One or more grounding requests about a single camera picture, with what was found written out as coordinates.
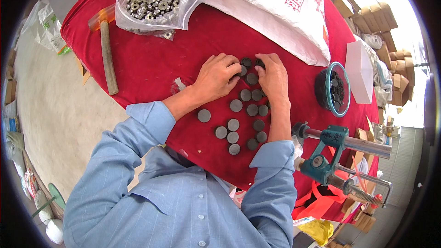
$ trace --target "green stand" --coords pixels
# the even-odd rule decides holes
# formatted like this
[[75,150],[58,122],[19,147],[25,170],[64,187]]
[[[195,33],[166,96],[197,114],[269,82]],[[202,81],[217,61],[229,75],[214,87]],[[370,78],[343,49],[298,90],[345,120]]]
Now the green stand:
[[52,183],[48,185],[49,192],[52,195],[52,198],[47,201],[43,206],[41,206],[35,213],[32,214],[32,218],[34,218],[39,212],[41,212],[44,208],[46,208],[52,201],[55,201],[58,206],[60,206],[63,210],[66,207],[66,203],[64,202],[63,197],[61,196],[58,189]]

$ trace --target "metal handle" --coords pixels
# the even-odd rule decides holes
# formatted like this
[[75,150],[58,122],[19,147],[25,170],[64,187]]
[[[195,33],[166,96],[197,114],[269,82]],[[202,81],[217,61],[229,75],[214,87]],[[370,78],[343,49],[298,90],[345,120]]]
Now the metal handle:
[[[321,130],[307,129],[305,130],[306,137],[320,139]],[[371,141],[361,140],[354,137],[346,137],[344,140],[345,148],[349,148],[354,151],[364,152],[378,157],[388,159],[392,152],[392,146],[374,143]]]

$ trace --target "light blue shirt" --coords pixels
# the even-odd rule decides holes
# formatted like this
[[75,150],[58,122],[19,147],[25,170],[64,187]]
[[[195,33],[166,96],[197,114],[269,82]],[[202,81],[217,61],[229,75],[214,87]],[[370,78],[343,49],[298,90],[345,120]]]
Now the light blue shirt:
[[[130,117],[105,131],[66,203],[66,247],[287,247],[297,191],[292,141],[262,145],[254,184],[239,209],[222,180],[185,168],[164,144],[175,120],[162,102],[129,105]],[[146,156],[139,183],[134,168]]]

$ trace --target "finger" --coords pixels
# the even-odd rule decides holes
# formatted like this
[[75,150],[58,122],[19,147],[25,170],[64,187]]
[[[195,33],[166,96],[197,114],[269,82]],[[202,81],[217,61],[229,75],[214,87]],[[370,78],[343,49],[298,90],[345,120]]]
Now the finger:
[[239,59],[233,55],[228,55],[220,61],[220,63],[222,63],[222,65],[224,67],[229,67],[233,63],[238,63],[238,62],[239,62]]
[[274,63],[274,61],[267,54],[256,54],[256,58],[260,58],[263,61],[266,69]]
[[213,63],[216,63],[218,61],[220,61],[221,59],[225,58],[227,56],[227,54],[225,53],[220,53],[219,55],[217,55],[214,59],[213,59]]
[[265,69],[263,69],[263,67],[261,66],[255,66],[254,69],[256,69],[257,71],[257,75],[259,75],[259,79],[265,76]]
[[205,61],[204,64],[206,64],[206,63],[210,63],[215,57],[216,57],[215,55],[209,57],[209,58]]
[[239,76],[234,76],[228,83],[227,83],[227,88],[228,88],[228,92],[230,92],[234,86],[236,86],[237,82],[240,80]]
[[235,63],[227,67],[228,78],[231,79],[235,74],[242,72],[242,67],[239,63]]
[[279,58],[279,55],[276,53],[268,54],[269,58],[271,58],[275,63],[282,63],[282,61]]

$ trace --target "shirt sleeve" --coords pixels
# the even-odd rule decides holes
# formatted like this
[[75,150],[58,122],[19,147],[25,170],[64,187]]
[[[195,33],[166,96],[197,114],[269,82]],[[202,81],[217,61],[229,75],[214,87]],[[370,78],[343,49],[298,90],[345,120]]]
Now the shirt sleeve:
[[80,228],[86,234],[127,195],[135,167],[141,164],[151,147],[164,144],[175,119],[162,102],[127,106],[130,116],[115,126],[113,132],[102,133],[101,141],[92,151],[89,163],[72,190],[64,212],[63,231]]
[[294,144],[276,141],[263,144],[250,168],[257,168],[254,184],[246,192],[242,212],[271,247],[292,247],[291,212],[294,187]]

